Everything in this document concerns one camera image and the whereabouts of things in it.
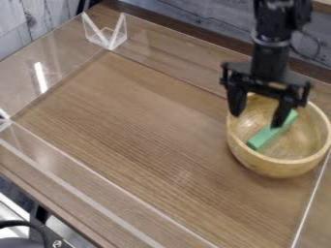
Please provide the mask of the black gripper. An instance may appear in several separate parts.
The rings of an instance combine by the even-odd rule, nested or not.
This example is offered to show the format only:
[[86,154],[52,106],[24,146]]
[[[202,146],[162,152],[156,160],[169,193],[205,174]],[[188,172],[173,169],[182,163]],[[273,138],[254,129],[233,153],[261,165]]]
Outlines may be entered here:
[[311,83],[296,76],[288,68],[289,46],[253,44],[252,59],[245,62],[226,61],[221,64],[220,84],[226,90],[226,104],[237,117],[246,106],[246,94],[280,98],[270,127],[283,126],[292,108],[304,107],[311,93]]

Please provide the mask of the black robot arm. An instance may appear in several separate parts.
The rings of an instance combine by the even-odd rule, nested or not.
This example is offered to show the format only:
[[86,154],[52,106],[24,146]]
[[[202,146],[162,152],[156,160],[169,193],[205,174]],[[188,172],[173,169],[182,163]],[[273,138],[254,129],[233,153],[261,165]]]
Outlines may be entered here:
[[249,93],[270,97],[277,101],[272,128],[281,127],[291,110],[308,103],[311,82],[291,71],[288,58],[292,34],[311,22],[311,9],[311,0],[253,0],[252,59],[221,64],[230,115],[244,111]]

